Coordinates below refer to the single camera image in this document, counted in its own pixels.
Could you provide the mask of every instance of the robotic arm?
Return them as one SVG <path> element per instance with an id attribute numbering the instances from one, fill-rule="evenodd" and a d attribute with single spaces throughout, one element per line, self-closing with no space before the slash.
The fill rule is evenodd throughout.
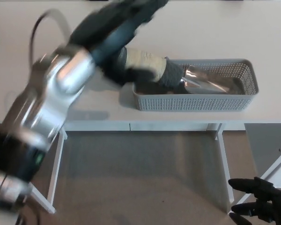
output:
<path id="1" fill-rule="evenodd" d="M 87 16 L 69 43 L 37 60 L 0 130 L 0 209 L 18 210 L 54 138 L 95 68 L 106 63 L 167 0 L 113 2 Z"/>

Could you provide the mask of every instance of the gray plastic basket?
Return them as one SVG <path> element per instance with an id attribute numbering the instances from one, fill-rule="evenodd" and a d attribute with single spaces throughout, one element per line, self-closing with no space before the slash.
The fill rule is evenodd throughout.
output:
<path id="1" fill-rule="evenodd" d="M 244 59 L 229 60 L 173 60 L 186 71 L 189 65 L 211 71 L 223 77 L 239 78 L 244 95 L 207 94 L 133 94 L 136 106 L 141 111 L 193 111 L 193 112 L 231 112 L 245 109 L 258 93 L 258 86 L 252 64 Z"/>

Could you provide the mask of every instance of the table frame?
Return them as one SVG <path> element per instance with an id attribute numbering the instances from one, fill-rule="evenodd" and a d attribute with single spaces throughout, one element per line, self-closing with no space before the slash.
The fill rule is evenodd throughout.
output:
<path id="1" fill-rule="evenodd" d="M 225 130 L 225 123 L 220 123 L 217 125 L 217 129 L 214 135 L 214 139 L 217 141 L 218 148 L 219 148 L 219 153 L 220 153 L 220 159 L 222 161 L 222 172 L 225 176 L 225 192 L 226 192 L 226 202 L 227 205 L 225 205 L 225 209 L 227 212 L 229 212 L 231 204 L 234 203 L 234 195 L 233 195 L 233 189 L 229 185 L 228 180 L 230 179 L 230 173 L 229 173 L 229 165 L 228 165 L 228 160 L 226 156 L 226 150 L 225 150 L 225 145 L 224 145 L 224 139 L 223 139 L 223 131 Z M 214 124 L 209 124 L 207 127 L 207 130 L 209 128 L 213 127 Z M 48 195 L 47 197 L 44 197 L 38 189 L 32 186 L 32 198 L 34 198 L 47 212 L 53 214 L 56 212 L 54 206 L 53 206 L 53 201 L 54 201 L 54 195 L 55 195 L 55 189 L 56 189 L 56 184 L 57 184 L 57 179 L 58 179 L 58 173 L 59 173 L 59 165 L 60 165 L 60 160 L 61 160 L 61 155 L 62 155 L 62 150 L 64 146 L 64 141 L 67 139 L 67 134 L 64 128 L 61 129 L 59 136 L 58 136 L 58 144 L 57 144 L 57 149 L 55 153 L 55 159 L 54 159 L 54 164 L 53 164 L 53 170 L 51 174 L 51 180 L 50 180 L 50 185 L 49 185 L 49 190 L 48 190 Z M 281 165 L 281 156 L 268 168 L 268 170 L 261 176 L 262 179 L 267 179 L 269 175 L 274 172 L 274 170 Z M 240 204 L 245 202 L 245 200 L 250 196 L 250 194 L 245 194 L 236 204 Z"/>

